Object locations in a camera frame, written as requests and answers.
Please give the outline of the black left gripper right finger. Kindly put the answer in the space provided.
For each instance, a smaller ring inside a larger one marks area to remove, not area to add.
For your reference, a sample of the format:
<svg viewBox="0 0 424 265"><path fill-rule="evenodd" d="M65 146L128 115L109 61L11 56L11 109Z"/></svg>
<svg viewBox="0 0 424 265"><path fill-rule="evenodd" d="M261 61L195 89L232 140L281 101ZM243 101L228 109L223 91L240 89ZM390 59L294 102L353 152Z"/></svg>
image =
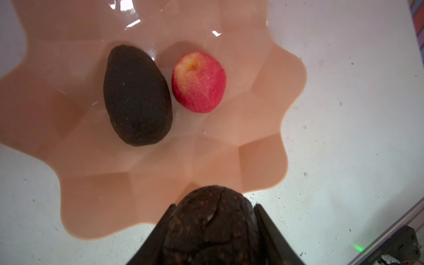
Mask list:
<svg viewBox="0 0 424 265"><path fill-rule="evenodd" d="M276 224L269 217L260 204L254 206L258 222L259 233L263 238L266 249L266 260L269 265L305 265L286 239L278 230Z"/></svg>

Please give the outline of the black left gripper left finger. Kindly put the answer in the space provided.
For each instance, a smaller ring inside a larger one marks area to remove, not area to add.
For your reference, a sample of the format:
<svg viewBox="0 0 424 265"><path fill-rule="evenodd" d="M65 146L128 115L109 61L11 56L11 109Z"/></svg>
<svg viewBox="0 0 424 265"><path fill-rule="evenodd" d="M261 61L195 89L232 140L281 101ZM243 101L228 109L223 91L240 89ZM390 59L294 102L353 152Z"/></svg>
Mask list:
<svg viewBox="0 0 424 265"><path fill-rule="evenodd" d="M142 244L137 253L128 261L127 265L162 265L162 245L168 231L171 215L176 209L175 204L171 204L160 221L157 223L151 234Z"/></svg>

